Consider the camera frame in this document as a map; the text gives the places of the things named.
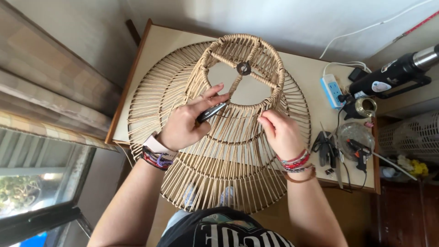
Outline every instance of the wooden table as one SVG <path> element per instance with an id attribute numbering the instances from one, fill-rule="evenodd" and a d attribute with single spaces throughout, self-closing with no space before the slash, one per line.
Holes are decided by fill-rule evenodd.
<path id="1" fill-rule="evenodd" d="M 113 117 L 113 121 L 105 142 L 113 145 L 116 145 L 117 143 L 123 147 L 129 148 L 128 127 L 126 120 L 128 118 L 130 103 L 138 84 L 154 64 L 178 48 L 198 42 L 212 40 L 216 40 L 216 38 L 154 25 L 149 19 L 142 36 L 140 46 L 137 50 L 136 59 L 131 67 L 130 74 L 125 84 L 118 108 Z M 279 52 L 279 55 L 282 58 L 285 69 L 296 80 L 308 103 L 311 114 L 312 144 L 318 133 L 321 131 L 320 122 L 322 122 L 325 130 L 327 131 L 334 130 L 337 126 L 338 110 L 330 107 L 325 93 L 320 85 L 320 78 L 322 77 L 323 68 L 328 64 L 328 62 L 283 52 Z M 352 70 L 352 67 L 331 65 L 327 68 L 327 73 L 334 74 L 340 85 L 349 85 L 350 82 L 348 81 L 347 76 Z M 261 97 L 265 95 L 265 93 L 262 91 L 256 90 L 255 92 L 255 90 L 252 90 L 253 98 L 255 93 L 260 94 Z M 234 94 L 234 97 L 236 97 L 237 94 L 241 94 L 240 98 L 250 98 L 246 97 L 245 90 L 241 90 L 240 92 L 237 90 Z M 370 120 L 351 119 L 344 121 L 344 116 L 345 113 L 342 112 L 340 116 L 340 125 L 355 121 L 363 124 L 366 120 Z M 375 146 L 377 146 L 377 130 L 376 128 L 373 128 L 371 131 L 375 137 Z M 318 164 L 318 154 L 312 153 L 310 160 L 314 164 Z M 364 182 L 364 173 L 355 168 L 356 162 L 345 159 L 345 164 L 349 170 L 352 187 L 361 187 Z M 333 175 L 333 177 L 329 177 L 325 174 L 324 171 L 328 168 L 329 167 L 327 166 L 320 167 L 317 165 L 317 178 L 322 182 L 336 183 L 337 179 L 335 175 Z M 345 185 L 348 185 L 347 173 L 343 166 L 342 181 Z M 363 190 L 378 194 L 380 193 L 379 164 L 378 159 L 375 156 L 367 161 L 367 179 Z"/>

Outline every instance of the woman's right hand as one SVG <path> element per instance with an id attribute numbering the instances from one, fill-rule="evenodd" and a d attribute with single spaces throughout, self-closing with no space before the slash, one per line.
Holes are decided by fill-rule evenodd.
<path id="1" fill-rule="evenodd" d="M 258 118 L 267 135 L 271 148 L 282 160 L 297 158 L 305 148 L 296 121 L 286 114 L 267 110 Z"/>

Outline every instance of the power strip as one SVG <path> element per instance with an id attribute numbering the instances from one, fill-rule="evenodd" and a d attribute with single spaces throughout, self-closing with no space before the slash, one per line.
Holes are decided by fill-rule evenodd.
<path id="1" fill-rule="evenodd" d="M 333 74 L 324 75 L 320 79 L 320 84 L 325 91 L 326 97 L 328 98 L 331 108 L 338 109 L 345 105 L 346 101 L 340 102 L 338 96 L 342 95 L 340 88 L 338 87 L 337 81 Z"/>

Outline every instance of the finger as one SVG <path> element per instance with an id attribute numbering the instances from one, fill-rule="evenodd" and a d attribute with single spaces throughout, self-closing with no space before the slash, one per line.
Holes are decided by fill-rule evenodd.
<path id="1" fill-rule="evenodd" d="M 194 105 L 193 106 L 193 110 L 195 111 L 196 114 L 200 114 L 203 111 L 216 106 L 219 103 L 225 102 L 230 98 L 229 93 L 223 94 L 223 95 L 219 95 L 219 96 L 214 96 L 211 98 L 207 98 L 204 99 Z"/>
<path id="2" fill-rule="evenodd" d="M 275 110 L 267 110 L 262 112 L 261 116 L 266 117 L 276 127 L 285 122 L 285 116 L 283 115 L 285 114 Z"/>
<path id="3" fill-rule="evenodd" d="M 221 82 L 220 84 L 215 85 L 215 86 L 209 88 L 208 90 L 204 91 L 204 93 L 202 93 L 198 97 L 194 98 L 189 104 L 194 105 L 194 104 L 196 104 L 202 100 L 205 100 L 207 98 L 218 96 L 217 93 L 219 91 L 221 91 L 223 88 L 224 88 L 224 83 Z"/>
<path id="4" fill-rule="evenodd" d="M 273 140 L 276 137 L 276 134 L 274 132 L 275 128 L 270 120 L 268 120 L 268 118 L 266 117 L 261 116 L 258 118 L 258 122 L 262 125 L 262 128 L 264 128 L 267 138 L 269 140 Z"/>
<path id="5" fill-rule="evenodd" d="M 194 129 L 194 132 L 197 134 L 198 141 L 201 140 L 207 133 L 210 131 L 210 124 L 208 122 L 202 122 L 200 126 Z"/>

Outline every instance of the brown leather bracelet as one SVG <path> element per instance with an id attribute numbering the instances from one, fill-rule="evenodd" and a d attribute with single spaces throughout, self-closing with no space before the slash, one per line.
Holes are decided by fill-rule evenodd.
<path id="1" fill-rule="evenodd" d="M 311 169 L 313 170 L 311 172 L 311 175 L 309 176 L 309 178 L 307 178 L 305 180 L 294 180 L 294 179 L 290 178 L 290 176 L 288 176 L 288 172 L 285 172 L 285 171 L 284 171 L 284 176 L 285 176 L 285 179 L 287 179 L 290 182 L 293 182 L 296 184 L 304 183 L 304 182 L 309 181 L 309 180 L 316 177 L 316 168 L 313 166 Z"/>

